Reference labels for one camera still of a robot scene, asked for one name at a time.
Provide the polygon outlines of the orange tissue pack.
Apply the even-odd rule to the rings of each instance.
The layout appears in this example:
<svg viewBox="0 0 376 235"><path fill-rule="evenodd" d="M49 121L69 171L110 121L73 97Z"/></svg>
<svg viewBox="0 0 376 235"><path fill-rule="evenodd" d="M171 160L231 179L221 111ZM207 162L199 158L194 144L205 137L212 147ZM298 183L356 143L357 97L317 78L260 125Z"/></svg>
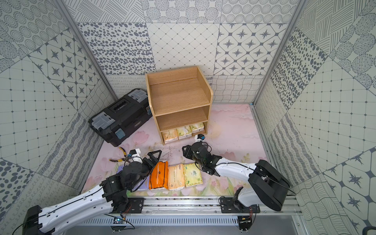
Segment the orange tissue pack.
<svg viewBox="0 0 376 235"><path fill-rule="evenodd" d="M149 189L168 189L168 162L158 162L149 177Z"/></svg>

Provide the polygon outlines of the green tissue pack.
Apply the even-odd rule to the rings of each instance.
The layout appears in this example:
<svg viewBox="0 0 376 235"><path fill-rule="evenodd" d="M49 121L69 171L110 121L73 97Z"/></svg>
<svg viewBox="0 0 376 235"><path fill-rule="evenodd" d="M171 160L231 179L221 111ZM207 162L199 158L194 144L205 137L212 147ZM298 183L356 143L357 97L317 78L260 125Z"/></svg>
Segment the green tissue pack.
<svg viewBox="0 0 376 235"><path fill-rule="evenodd" d="M179 140L186 139L192 136L192 130L189 125L176 128L176 131L177 131Z"/></svg>
<svg viewBox="0 0 376 235"><path fill-rule="evenodd" d="M192 133L201 132L201 131L205 130L205 125L202 122L192 124L192 125L190 125L190 129L191 129Z"/></svg>

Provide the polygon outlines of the purple tissue pack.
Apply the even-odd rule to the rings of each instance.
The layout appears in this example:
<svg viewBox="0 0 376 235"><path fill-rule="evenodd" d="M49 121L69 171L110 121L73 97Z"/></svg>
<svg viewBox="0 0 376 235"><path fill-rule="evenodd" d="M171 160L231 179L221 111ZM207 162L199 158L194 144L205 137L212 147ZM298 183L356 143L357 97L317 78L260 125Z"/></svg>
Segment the purple tissue pack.
<svg viewBox="0 0 376 235"><path fill-rule="evenodd" d="M135 188L133 189L134 192L141 192L149 190L149 176L142 180Z"/></svg>
<svg viewBox="0 0 376 235"><path fill-rule="evenodd" d="M121 174L122 173L122 171L123 171L123 168L124 168L124 166L123 165L121 165L119 168L118 168L118 170L117 170L117 175L119 175L119 174Z"/></svg>

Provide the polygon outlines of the yellow tissue pack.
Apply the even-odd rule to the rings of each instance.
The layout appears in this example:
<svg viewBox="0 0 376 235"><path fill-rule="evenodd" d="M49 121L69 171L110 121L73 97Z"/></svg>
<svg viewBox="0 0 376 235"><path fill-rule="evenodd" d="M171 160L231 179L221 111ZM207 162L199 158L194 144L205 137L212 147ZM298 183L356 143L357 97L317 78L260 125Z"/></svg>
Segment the yellow tissue pack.
<svg viewBox="0 0 376 235"><path fill-rule="evenodd" d="M178 141L178 133L176 129L166 130L162 132L162 137L165 144Z"/></svg>

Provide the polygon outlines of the green tissue pack shelf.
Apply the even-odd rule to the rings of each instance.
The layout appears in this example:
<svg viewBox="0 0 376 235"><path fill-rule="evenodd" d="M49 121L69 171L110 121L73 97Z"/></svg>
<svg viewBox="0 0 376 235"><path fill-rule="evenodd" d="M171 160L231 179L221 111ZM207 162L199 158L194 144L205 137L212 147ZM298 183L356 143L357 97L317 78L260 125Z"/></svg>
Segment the green tissue pack shelf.
<svg viewBox="0 0 376 235"><path fill-rule="evenodd" d="M196 163L184 164L183 173L185 180L185 187L192 187L203 184L201 170L196 166Z"/></svg>

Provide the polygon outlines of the beige tissue pack shelf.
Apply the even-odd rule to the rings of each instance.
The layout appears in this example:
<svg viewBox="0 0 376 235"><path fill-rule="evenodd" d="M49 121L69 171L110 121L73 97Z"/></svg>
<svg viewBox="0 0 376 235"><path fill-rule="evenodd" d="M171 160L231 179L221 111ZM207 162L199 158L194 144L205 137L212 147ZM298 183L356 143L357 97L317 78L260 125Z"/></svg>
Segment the beige tissue pack shelf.
<svg viewBox="0 0 376 235"><path fill-rule="evenodd" d="M184 165L176 164L168 167L168 189L180 191L185 187Z"/></svg>

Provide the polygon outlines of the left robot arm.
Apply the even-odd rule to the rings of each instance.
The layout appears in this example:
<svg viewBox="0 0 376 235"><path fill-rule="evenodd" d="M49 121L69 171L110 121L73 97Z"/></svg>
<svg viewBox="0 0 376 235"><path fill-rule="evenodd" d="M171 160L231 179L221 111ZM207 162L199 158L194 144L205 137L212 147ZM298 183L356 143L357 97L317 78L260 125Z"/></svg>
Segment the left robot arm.
<svg viewBox="0 0 376 235"><path fill-rule="evenodd" d="M127 194L137 191L160 161L161 150L147 157L133 157L115 175L109 176L93 189L50 207L33 206L27 210L20 226L24 235L60 235L70 228L106 213L130 211Z"/></svg>

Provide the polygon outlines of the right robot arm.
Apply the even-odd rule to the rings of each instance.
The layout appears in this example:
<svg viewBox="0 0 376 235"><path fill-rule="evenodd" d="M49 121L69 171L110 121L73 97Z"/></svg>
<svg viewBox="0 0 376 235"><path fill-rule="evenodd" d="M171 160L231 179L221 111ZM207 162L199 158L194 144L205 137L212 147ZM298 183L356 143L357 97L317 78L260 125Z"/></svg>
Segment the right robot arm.
<svg viewBox="0 0 376 235"><path fill-rule="evenodd" d="M234 207L240 209L256 204L280 212L290 190L290 182L269 162L239 163L208 151L205 142L195 142L182 147L183 156L193 160L198 169L209 175L235 178L248 182L250 188L240 187L233 199Z"/></svg>

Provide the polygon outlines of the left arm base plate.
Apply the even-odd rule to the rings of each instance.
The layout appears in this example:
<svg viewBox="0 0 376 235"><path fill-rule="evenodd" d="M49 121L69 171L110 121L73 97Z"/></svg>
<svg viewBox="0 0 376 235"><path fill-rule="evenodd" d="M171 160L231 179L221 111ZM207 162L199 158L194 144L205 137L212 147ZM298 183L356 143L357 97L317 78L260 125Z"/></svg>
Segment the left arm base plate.
<svg viewBox="0 0 376 235"><path fill-rule="evenodd" d="M122 200L114 201L112 204L112 213L127 214L127 213L142 213L145 198L131 197Z"/></svg>

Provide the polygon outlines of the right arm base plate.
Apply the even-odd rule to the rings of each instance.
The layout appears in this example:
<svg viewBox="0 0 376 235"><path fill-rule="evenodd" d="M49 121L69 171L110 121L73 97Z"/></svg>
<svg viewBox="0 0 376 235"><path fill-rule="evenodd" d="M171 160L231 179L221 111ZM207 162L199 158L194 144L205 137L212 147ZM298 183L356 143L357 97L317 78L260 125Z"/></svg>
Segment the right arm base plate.
<svg viewBox="0 0 376 235"><path fill-rule="evenodd" d="M259 205L254 204L246 207L239 202L238 197L242 190L243 187L237 189L232 198L224 196L219 197L218 202L222 213L260 213Z"/></svg>

